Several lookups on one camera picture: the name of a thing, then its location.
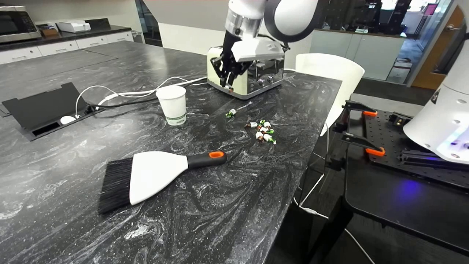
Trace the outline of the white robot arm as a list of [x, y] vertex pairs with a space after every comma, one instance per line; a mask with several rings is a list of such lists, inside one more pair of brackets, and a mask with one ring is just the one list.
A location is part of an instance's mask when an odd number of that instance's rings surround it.
[[254, 62], [285, 56], [284, 44], [314, 31], [320, 0], [229, 0], [222, 53], [212, 60], [220, 85], [232, 87]]

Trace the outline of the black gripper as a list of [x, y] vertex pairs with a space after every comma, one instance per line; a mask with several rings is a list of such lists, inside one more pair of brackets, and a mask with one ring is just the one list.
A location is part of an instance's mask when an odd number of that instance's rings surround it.
[[210, 59], [210, 63], [212, 63], [215, 72], [220, 78], [219, 84], [223, 88], [232, 87], [235, 79], [240, 75], [244, 75], [250, 69], [250, 66], [253, 65], [253, 62], [237, 62], [235, 60], [232, 47], [238, 41], [240, 41], [240, 37], [232, 35], [229, 31], [226, 31], [220, 56]]

